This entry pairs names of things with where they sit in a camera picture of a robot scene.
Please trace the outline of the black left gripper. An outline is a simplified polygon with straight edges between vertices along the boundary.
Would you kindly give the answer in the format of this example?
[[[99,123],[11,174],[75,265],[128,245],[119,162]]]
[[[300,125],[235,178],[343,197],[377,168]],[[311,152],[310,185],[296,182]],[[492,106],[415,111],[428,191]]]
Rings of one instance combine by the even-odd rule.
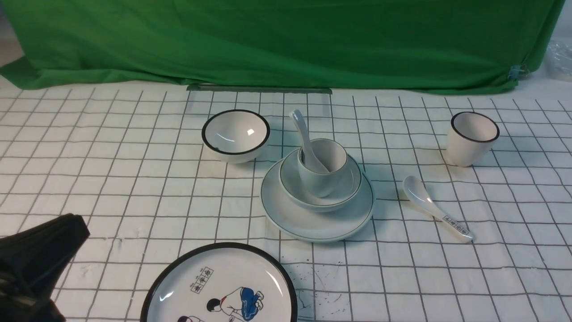
[[[90,236],[84,218],[65,214],[0,241],[3,322],[64,322],[51,299],[60,276]]]

